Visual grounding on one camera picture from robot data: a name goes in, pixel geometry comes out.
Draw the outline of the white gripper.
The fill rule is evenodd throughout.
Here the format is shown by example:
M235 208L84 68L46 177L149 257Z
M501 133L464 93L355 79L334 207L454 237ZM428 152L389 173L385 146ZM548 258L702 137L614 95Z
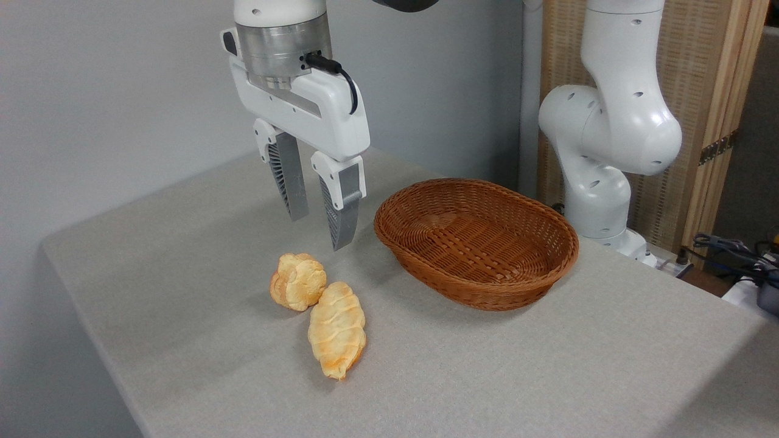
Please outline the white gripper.
M239 99L258 117L253 130L260 158L270 166L290 219L309 214L300 139L318 150L311 164L320 178L333 251L347 246L357 230L359 202L367 195L358 155L371 142L358 86L339 62L319 52L300 56L299 64L309 71L292 78L288 91L258 86L250 82L237 29L224 30L222 40Z

